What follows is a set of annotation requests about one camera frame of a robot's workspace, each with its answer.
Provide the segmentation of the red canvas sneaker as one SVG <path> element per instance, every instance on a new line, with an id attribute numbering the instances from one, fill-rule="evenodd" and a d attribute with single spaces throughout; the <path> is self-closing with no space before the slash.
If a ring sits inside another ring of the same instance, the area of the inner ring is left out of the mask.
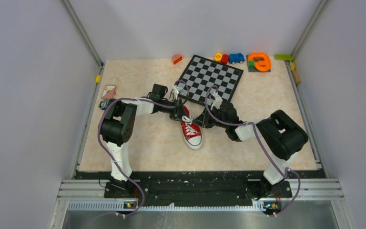
<path id="1" fill-rule="evenodd" d="M 203 135 L 200 127 L 193 122 L 193 116 L 186 106 L 183 106 L 185 115 L 180 122 L 185 143 L 192 150 L 198 150 L 203 145 Z"/>

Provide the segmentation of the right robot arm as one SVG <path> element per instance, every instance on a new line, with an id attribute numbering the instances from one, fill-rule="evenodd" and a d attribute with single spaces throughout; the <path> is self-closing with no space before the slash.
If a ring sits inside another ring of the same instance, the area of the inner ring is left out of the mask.
<path id="1" fill-rule="evenodd" d="M 239 119 L 232 103 L 222 102 L 219 106 L 205 107 L 194 123 L 203 128 L 214 126 L 225 129 L 229 139 L 243 142 L 255 138 L 261 145 L 270 164 L 264 170 L 261 192 L 274 196 L 280 189 L 279 183 L 288 175 L 293 157 L 308 142 L 308 135 L 283 110 L 273 112 L 257 123 Z"/>

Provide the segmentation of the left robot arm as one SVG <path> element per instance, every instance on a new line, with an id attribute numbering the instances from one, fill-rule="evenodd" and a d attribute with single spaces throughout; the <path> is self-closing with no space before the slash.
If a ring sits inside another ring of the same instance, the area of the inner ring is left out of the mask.
<path id="1" fill-rule="evenodd" d="M 189 91 L 188 86 L 180 87 L 176 82 L 170 92 L 170 101 L 164 98 L 168 88 L 154 84 L 152 91 L 144 97 L 111 99 L 107 104 L 98 124 L 98 141 L 111 158 L 110 183 L 120 196 L 128 197 L 134 190 L 127 143 L 132 137 L 135 118 L 162 112 L 171 120 L 192 123 L 193 119 L 183 108 L 185 102 L 178 97 L 181 91 Z"/>

